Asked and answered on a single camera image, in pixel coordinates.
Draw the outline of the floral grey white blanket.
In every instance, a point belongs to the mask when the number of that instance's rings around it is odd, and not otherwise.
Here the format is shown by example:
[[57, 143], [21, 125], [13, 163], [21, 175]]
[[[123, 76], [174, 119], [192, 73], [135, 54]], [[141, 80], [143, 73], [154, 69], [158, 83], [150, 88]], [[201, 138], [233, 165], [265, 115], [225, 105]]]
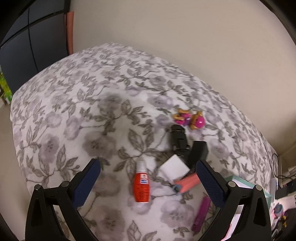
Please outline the floral grey white blanket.
[[[206, 192], [173, 191], [159, 166], [171, 156], [170, 128], [179, 109], [201, 111], [207, 161], [269, 192], [274, 149], [224, 96], [189, 72], [132, 47], [107, 43], [47, 67], [13, 95], [14, 145], [27, 189], [57, 187], [93, 158], [102, 173], [80, 209], [99, 240], [198, 240], [191, 230]], [[133, 195], [137, 160], [147, 166], [149, 203]]]

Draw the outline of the black power adapter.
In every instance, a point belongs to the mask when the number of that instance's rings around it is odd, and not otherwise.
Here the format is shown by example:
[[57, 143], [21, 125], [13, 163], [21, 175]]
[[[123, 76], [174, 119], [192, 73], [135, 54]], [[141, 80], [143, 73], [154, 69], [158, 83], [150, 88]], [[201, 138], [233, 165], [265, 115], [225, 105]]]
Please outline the black power adapter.
[[187, 165], [190, 169], [196, 166], [200, 160], [206, 160], [209, 150], [205, 141], [194, 141], [187, 158]]

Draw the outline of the white cube adapter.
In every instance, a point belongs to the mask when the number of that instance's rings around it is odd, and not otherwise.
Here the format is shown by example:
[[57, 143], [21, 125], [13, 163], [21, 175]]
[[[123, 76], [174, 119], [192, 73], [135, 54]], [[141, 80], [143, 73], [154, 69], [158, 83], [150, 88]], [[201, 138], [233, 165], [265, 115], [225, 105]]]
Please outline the white cube adapter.
[[175, 180], [182, 179], [190, 169], [179, 156], [173, 155], [159, 167], [159, 171], [174, 184]]

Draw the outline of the pink doll figure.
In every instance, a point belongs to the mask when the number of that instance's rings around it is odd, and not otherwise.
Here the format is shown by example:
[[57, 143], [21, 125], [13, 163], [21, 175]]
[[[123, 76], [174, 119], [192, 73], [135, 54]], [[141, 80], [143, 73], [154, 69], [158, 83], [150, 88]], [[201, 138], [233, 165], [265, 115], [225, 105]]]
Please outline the pink doll figure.
[[201, 111], [192, 114], [190, 110], [179, 109], [173, 115], [176, 124], [181, 126], [189, 126], [191, 130], [202, 129], [205, 126], [205, 118]]

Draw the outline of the black charger plug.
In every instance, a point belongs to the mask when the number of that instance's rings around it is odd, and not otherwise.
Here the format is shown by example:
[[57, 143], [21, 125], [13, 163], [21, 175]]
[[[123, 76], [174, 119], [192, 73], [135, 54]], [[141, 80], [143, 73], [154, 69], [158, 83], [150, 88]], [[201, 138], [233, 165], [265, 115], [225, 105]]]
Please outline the black charger plug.
[[283, 197], [286, 197], [287, 195], [288, 195], [288, 189], [287, 189], [287, 186], [285, 186], [283, 188], [280, 188], [280, 189], [276, 190], [275, 199], [278, 200], [278, 199], [281, 199]]

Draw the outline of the teal rimmed white tray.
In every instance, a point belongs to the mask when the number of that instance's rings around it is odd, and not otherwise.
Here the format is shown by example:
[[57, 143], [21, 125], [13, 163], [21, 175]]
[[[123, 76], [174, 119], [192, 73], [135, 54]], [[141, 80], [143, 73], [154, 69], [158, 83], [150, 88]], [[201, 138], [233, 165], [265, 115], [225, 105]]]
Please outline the teal rimmed white tray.
[[[233, 181], [237, 184], [237, 186], [243, 187], [243, 188], [252, 189], [255, 186], [254, 184], [247, 182], [246, 180], [244, 180], [238, 176], [234, 176], [234, 175], [225, 178], [225, 180], [226, 181]], [[271, 195], [265, 191], [263, 191], [263, 192], [264, 192], [266, 202], [267, 202], [267, 207], [269, 210], [270, 204], [271, 204]], [[239, 218], [241, 216], [242, 210], [243, 210], [243, 205], [239, 205], [238, 208], [236, 209], [236, 213], [234, 214], [234, 217], [230, 223], [229, 230], [227, 231], [227, 234], [223, 240], [228, 240], [229, 238], [231, 238], [231, 235], [234, 233], [234, 229], [236, 228], [236, 225], [237, 225]]]

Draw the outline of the white power bank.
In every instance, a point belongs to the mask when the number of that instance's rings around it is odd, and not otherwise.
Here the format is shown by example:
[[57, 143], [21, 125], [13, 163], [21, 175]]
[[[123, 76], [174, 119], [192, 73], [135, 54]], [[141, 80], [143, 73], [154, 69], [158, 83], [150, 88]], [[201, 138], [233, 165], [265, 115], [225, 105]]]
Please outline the white power bank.
[[269, 193], [271, 195], [271, 202], [274, 202], [275, 192], [278, 189], [278, 179], [276, 177], [271, 178], [269, 188], [270, 188]]

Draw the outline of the magenta comb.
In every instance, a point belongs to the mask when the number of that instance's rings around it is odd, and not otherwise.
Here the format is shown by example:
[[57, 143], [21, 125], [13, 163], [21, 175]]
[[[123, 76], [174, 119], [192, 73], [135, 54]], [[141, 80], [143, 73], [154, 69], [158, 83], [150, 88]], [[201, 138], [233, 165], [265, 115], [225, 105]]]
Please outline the magenta comb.
[[208, 210], [210, 208], [210, 205], [211, 205], [211, 199], [209, 196], [204, 196], [203, 199], [202, 199], [202, 202], [201, 202], [201, 205], [199, 207], [199, 210], [197, 212], [197, 215], [196, 215], [196, 218], [195, 218], [195, 221], [192, 225], [192, 228], [191, 230], [193, 232], [200, 232], [201, 228], [202, 228], [202, 225], [206, 219], [206, 216], [207, 216], [207, 213], [208, 213]]

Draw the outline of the orange glue bottle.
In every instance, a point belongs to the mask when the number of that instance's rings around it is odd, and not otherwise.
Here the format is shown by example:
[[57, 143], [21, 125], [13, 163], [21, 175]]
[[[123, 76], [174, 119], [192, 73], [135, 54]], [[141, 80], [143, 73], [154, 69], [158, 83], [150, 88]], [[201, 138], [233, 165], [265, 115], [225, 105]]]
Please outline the orange glue bottle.
[[137, 160], [133, 180], [133, 195], [138, 203], [149, 203], [150, 185], [147, 166], [144, 160]]

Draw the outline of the pink blue eraser case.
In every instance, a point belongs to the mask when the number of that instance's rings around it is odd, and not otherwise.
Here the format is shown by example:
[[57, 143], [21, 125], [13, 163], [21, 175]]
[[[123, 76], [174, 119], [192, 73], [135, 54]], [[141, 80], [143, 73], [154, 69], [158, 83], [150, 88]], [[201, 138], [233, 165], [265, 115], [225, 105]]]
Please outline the pink blue eraser case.
[[181, 180], [175, 181], [173, 190], [177, 193], [183, 194], [188, 192], [193, 187], [199, 185], [200, 179], [196, 173], [192, 173], [189, 176], [182, 178]]

